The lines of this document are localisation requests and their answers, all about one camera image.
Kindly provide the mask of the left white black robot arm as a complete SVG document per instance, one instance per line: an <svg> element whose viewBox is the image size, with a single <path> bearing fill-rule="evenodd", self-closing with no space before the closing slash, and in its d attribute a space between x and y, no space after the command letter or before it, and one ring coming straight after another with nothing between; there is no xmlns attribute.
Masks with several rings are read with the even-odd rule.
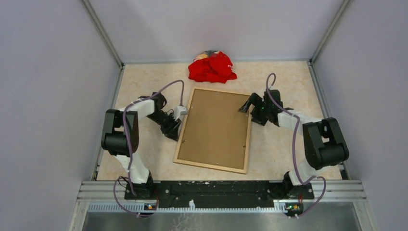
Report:
<svg viewBox="0 0 408 231"><path fill-rule="evenodd" d="M144 165L138 151L139 121L148 118L160 127L161 133L174 141L179 139L181 117L188 113L184 105L170 112L163 111L167 100L163 94L142 96L121 109L109 109L105 113L102 128L102 148L114 156L127 172L129 190L143 199L154 193L151 172Z"/></svg>

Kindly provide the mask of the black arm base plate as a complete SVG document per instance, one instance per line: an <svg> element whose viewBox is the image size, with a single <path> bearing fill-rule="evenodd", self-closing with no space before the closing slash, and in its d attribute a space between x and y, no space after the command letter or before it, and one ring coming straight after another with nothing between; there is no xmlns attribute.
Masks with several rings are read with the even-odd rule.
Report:
<svg viewBox="0 0 408 231"><path fill-rule="evenodd" d="M311 184L290 186L282 181L155 181L151 194L133 195L126 187L126 200L153 200L159 208L267 208L276 200L314 199Z"/></svg>

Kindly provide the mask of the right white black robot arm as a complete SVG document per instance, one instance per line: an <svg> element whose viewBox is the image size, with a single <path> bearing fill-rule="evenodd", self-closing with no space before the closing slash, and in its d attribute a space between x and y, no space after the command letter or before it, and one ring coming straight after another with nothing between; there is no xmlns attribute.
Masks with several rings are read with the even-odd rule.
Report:
<svg viewBox="0 0 408 231"><path fill-rule="evenodd" d="M272 195L295 198L311 180L320 177L325 168L349 158L348 147L335 118L314 118L284 107L278 90L266 90L263 97L252 93L238 111L247 113L250 106L253 106L251 121L262 126L271 122L293 131L293 169L271 190Z"/></svg>

